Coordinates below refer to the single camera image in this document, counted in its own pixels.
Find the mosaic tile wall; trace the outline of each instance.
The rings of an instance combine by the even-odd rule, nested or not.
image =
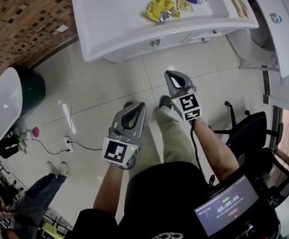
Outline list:
[[[55,31],[63,24],[69,29]],[[0,75],[9,66],[28,69],[74,38],[71,0],[0,0]]]

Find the display screen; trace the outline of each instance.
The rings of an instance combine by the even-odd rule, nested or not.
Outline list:
[[[207,235],[211,236],[233,222],[258,199],[250,181],[243,175],[231,187],[194,211]]]

